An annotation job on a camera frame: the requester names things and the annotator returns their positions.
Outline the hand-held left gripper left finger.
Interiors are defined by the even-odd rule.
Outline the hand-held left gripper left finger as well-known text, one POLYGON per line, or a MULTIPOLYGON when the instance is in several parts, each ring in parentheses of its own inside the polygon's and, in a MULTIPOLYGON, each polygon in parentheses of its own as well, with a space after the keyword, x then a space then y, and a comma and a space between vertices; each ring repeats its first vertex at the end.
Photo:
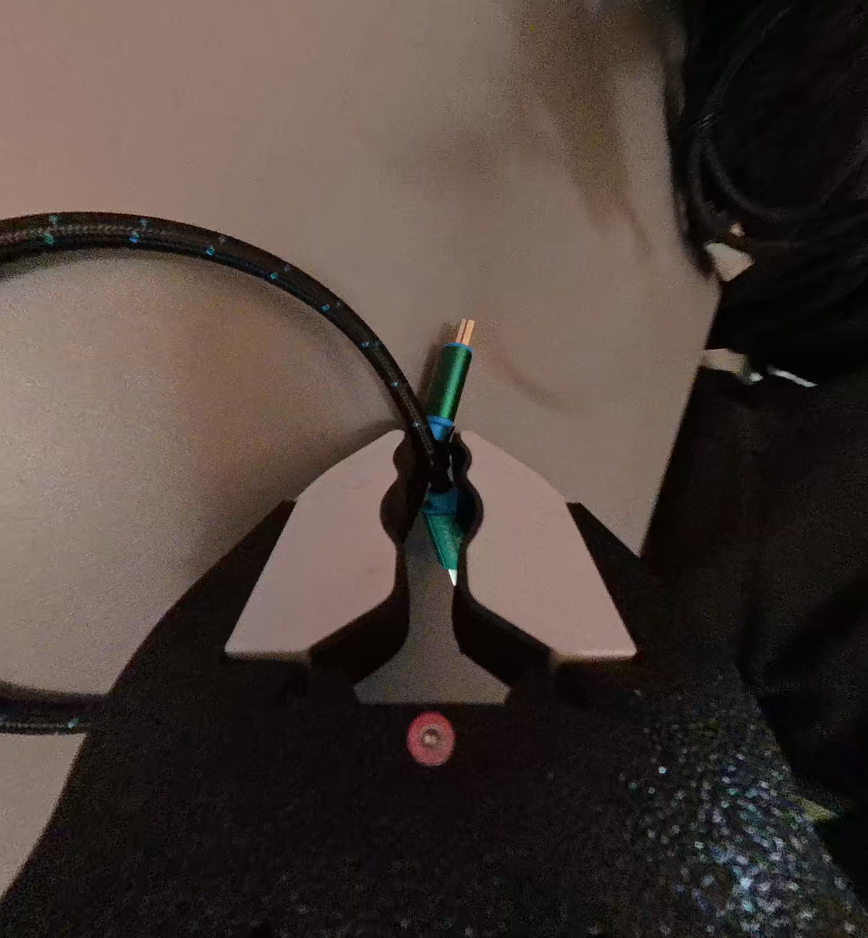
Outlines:
POLYGON ((336 463, 296 499, 225 652, 243 661, 386 663, 404 645, 404 544, 426 491, 403 430, 336 463))

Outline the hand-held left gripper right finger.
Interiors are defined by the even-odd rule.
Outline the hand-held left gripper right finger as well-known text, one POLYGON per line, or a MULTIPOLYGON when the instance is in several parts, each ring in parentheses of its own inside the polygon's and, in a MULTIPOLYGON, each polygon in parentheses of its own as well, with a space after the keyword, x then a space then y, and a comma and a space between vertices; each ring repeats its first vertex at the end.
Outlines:
POLYGON ((510 651, 546 661, 630 661, 637 648, 564 496, 540 473, 465 429, 463 482, 474 517, 454 598, 473 621, 454 632, 465 654, 510 651))

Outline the black braided cable green plugs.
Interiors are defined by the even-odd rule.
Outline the black braided cable green plugs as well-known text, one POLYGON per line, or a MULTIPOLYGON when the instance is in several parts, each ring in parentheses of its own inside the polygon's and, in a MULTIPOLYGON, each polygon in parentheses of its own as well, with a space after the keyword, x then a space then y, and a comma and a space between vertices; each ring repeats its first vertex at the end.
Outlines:
POLYGON ((456 520, 459 494, 449 454, 454 421, 473 358, 472 320, 438 351, 422 404, 375 331, 329 288, 272 252, 209 229, 159 217, 105 212, 63 212, 0 220, 0 266, 53 252, 140 250, 205 258, 268 281, 317 311, 340 331, 387 388, 426 472, 420 505, 440 567, 457 585, 463 530, 456 520))

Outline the grey desk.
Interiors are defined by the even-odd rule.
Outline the grey desk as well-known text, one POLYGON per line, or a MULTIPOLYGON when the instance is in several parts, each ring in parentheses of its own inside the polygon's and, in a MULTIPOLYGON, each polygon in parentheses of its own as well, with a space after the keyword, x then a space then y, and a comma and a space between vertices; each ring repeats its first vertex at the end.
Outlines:
MULTIPOLYGON (((677 226, 677 2, 0 2, 0 217, 235 235, 418 385, 472 315, 463 427, 632 548, 715 289, 677 226)), ((0 272, 0 676, 106 692, 271 507, 390 428, 361 357, 189 258, 0 272)))

